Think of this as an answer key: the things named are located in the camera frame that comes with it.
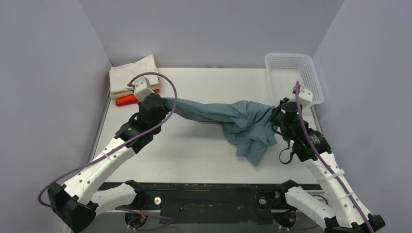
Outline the teal blue t-shirt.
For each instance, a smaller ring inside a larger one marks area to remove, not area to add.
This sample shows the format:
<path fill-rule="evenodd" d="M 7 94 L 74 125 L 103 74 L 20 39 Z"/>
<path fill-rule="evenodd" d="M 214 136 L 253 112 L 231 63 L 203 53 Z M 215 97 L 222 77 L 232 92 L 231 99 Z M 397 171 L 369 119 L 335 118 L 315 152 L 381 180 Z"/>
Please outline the teal blue t-shirt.
<path fill-rule="evenodd" d="M 229 104 L 178 99 L 174 113 L 186 120 L 221 125 L 227 142 L 235 146 L 236 155 L 257 167 L 267 149 L 277 144 L 270 122 L 274 109 L 249 100 Z"/>

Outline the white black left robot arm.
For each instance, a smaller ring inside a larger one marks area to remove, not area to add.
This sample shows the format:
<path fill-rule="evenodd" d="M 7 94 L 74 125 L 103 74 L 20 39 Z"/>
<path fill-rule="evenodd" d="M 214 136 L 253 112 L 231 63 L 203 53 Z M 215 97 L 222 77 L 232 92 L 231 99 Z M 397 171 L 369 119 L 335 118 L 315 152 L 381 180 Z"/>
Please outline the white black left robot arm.
<path fill-rule="evenodd" d="M 138 209 L 145 195 L 135 181 L 126 181 L 106 190 L 101 197 L 97 190 L 124 162 L 139 153 L 160 133 L 161 126 L 174 113 L 177 98 L 169 105 L 165 98 L 150 94 L 138 103 L 139 111 L 122 124 L 105 149 L 84 167 L 71 171 L 73 177 L 63 184 L 52 182 L 47 195 L 52 211 L 74 233 L 85 230 L 94 218 L 118 206 Z"/>

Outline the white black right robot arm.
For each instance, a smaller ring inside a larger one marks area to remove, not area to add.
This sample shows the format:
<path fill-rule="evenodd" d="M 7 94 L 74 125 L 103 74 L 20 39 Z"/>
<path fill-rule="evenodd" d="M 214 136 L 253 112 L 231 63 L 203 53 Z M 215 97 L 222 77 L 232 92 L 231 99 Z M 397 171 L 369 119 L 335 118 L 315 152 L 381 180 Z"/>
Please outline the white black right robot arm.
<path fill-rule="evenodd" d="M 297 209 L 325 233 L 376 233 L 385 227 L 382 216 L 374 215 L 359 200 L 344 177 L 325 137 L 302 119 L 303 109 L 295 100 L 284 98 L 273 110 L 271 123 L 280 129 L 291 155 L 312 173 L 327 199 L 321 202 L 301 185 L 288 180 L 276 186 L 275 203 Z"/>

